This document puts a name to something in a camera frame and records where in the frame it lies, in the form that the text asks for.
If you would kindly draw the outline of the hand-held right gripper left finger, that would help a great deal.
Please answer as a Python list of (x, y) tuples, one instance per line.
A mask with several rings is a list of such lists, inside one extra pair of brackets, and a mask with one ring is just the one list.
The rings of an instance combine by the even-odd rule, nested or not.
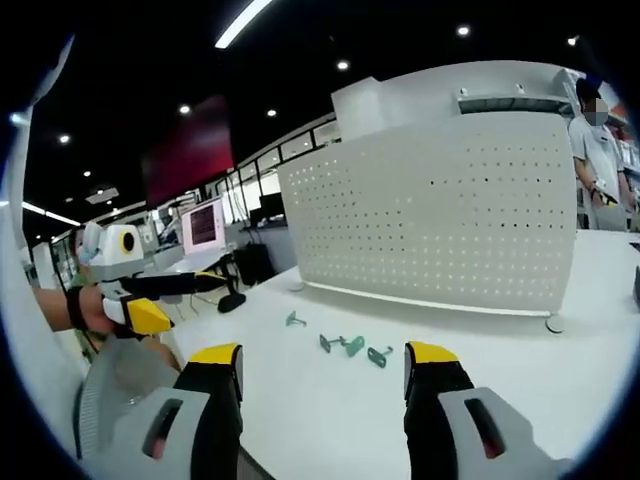
[(242, 433), (242, 347), (190, 361), (117, 421), (115, 479), (235, 479)]

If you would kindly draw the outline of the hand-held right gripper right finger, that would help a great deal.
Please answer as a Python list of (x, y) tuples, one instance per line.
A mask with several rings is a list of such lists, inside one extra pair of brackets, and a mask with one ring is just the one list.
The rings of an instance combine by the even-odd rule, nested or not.
[(405, 344), (404, 432), (413, 479), (562, 479), (569, 459), (534, 441), (520, 412), (487, 387), (476, 387), (444, 347)]

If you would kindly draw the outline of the person's left hand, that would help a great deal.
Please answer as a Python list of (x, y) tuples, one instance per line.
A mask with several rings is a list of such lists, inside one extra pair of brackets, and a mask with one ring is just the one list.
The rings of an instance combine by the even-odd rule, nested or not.
[(102, 293), (98, 287), (82, 287), (79, 291), (79, 306), (89, 331), (101, 334), (114, 332), (115, 323), (104, 311)]

